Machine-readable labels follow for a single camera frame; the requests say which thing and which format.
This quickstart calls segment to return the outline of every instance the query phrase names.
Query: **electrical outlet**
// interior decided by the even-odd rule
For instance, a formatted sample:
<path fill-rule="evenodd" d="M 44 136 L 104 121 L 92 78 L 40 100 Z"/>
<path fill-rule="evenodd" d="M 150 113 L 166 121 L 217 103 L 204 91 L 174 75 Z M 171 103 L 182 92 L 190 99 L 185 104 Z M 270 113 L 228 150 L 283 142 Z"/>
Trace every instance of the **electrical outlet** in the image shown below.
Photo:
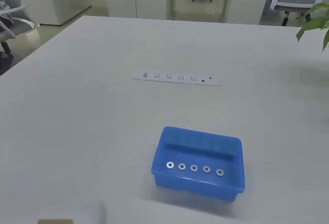
<path fill-rule="evenodd" d="M 173 72 L 135 70 L 133 73 L 134 80 L 146 80 L 157 82 L 181 83 L 181 84 L 196 84 L 196 85 L 210 85 L 220 86 L 220 82 L 216 76 L 212 75 L 193 75 L 181 74 Z"/>

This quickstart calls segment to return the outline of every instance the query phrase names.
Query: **plastic tray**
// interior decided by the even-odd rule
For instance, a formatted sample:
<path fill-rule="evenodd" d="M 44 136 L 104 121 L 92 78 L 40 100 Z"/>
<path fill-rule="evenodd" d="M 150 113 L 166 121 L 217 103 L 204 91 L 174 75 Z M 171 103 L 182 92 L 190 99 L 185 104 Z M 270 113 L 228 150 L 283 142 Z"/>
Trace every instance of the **plastic tray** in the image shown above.
<path fill-rule="evenodd" d="M 179 168 L 181 163 L 186 166 L 184 170 Z M 245 188 L 241 141 L 165 127 L 154 156 L 152 174 L 158 186 L 233 202 Z"/>

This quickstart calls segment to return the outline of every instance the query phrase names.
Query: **white table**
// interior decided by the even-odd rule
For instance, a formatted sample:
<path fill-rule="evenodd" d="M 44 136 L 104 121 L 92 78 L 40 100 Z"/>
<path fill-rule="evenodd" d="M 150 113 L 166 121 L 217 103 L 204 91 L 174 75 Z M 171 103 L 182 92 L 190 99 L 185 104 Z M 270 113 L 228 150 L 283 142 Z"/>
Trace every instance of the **white table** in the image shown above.
<path fill-rule="evenodd" d="M 322 32 L 297 43 L 297 30 L 82 17 L 0 78 L 0 222 L 100 199 L 109 224 L 327 223 L 329 53 Z M 222 86 L 136 81 L 135 68 Z M 234 204 L 155 186 L 168 125 L 242 140 Z"/>

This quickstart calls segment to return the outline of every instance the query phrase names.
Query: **table surface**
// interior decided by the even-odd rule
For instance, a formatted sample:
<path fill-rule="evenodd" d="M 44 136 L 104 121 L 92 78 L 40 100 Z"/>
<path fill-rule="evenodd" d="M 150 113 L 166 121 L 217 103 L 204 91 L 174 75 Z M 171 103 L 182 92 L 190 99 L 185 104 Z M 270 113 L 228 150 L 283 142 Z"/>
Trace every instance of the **table surface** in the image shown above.
<path fill-rule="evenodd" d="M 100 199 L 111 224 L 327 223 L 329 53 L 323 31 L 297 31 L 82 17 L 0 78 L 0 219 Z M 165 126 L 242 140 L 234 204 L 155 186 Z"/>

